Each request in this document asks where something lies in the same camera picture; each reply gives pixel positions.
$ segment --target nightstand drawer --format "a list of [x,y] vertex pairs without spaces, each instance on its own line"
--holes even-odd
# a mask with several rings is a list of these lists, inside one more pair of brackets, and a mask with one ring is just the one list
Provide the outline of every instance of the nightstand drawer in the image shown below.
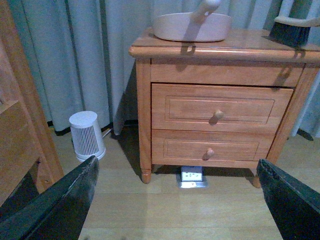
[[153,59],[151,82],[295,87],[303,63]]
[[152,84],[152,129],[274,134],[293,90]]
[[266,158],[274,135],[152,130],[152,163],[255,167]]

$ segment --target floor outlet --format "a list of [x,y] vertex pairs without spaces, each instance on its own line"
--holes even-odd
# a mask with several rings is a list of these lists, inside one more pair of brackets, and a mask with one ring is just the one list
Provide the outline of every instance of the floor outlet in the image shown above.
[[181,189],[205,188],[208,182],[203,176],[202,166],[182,166],[181,174],[176,175],[178,187]]
[[202,166],[182,166],[181,181],[182,182],[202,182]]

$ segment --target white air purifier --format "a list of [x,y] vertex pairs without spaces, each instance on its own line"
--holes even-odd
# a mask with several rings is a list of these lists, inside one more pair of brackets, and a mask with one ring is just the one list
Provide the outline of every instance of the white air purifier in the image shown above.
[[106,154],[106,147],[93,111],[80,111],[69,118],[76,158],[83,162],[92,155],[100,160]]

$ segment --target vent grille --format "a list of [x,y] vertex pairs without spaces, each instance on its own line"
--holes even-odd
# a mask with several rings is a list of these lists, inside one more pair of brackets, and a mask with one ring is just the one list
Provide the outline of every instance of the vent grille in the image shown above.
[[94,155],[99,152],[94,126],[86,128],[71,127],[71,134],[76,154]]

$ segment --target gray curtain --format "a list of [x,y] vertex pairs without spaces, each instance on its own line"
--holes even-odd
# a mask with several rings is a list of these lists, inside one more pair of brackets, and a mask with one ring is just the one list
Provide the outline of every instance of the gray curtain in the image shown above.
[[[319,0],[295,1],[291,16],[306,19],[320,15]],[[309,43],[320,46],[320,27],[312,27],[308,39]],[[318,72],[304,106],[292,128],[291,135],[295,136],[298,129],[302,129],[316,138],[320,138],[320,73]]]
[[[128,49],[163,14],[192,12],[201,0],[8,0],[46,119],[56,131],[79,111],[100,127],[138,119],[134,59]],[[223,0],[233,28],[267,29],[282,0]],[[311,40],[319,34],[311,33]]]

